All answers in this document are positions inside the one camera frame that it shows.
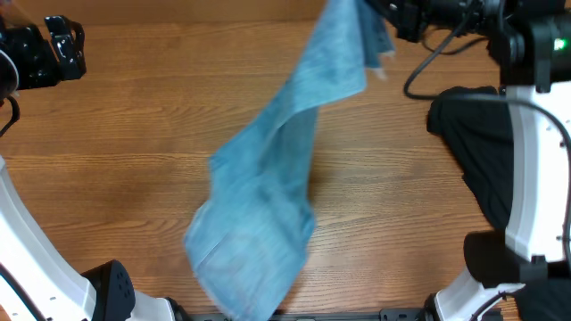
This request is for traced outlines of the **light blue denim jeans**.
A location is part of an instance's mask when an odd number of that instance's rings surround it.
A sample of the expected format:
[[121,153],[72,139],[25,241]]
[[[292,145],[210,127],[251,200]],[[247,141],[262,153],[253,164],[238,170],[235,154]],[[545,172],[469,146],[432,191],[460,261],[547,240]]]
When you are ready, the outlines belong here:
[[315,226],[308,198],[319,108],[362,92],[367,70],[392,53],[367,3],[327,2],[288,80],[208,161],[210,195],[185,246],[208,297],[235,320],[267,320],[307,260]]

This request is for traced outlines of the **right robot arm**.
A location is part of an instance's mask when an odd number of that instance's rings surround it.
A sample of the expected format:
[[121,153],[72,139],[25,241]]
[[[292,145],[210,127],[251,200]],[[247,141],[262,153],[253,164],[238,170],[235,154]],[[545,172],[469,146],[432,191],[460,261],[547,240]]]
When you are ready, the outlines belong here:
[[513,131],[513,200],[507,228],[464,241],[466,266],[421,309],[384,309],[384,320],[498,320],[498,301],[528,284],[570,276],[570,11],[552,1],[375,1],[399,38],[429,26],[452,37],[479,34],[499,65],[496,95]]

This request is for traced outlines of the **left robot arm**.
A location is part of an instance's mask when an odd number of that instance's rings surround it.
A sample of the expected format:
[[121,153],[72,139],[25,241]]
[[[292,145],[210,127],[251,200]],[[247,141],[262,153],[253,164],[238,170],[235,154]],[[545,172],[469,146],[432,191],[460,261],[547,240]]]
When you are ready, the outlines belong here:
[[[20,118],[19,90],[56,86],[87,71],[82,26],[68,18],[45,19],[51,38],[37,26],[1,28],[1,100],[12,107],[6,132]],[[111,260],[77,272],[54,248],[23,204],[6,167],[1,168],[1,306],[12,320],[184,321],[171,298],[135,290],[128,272]]]

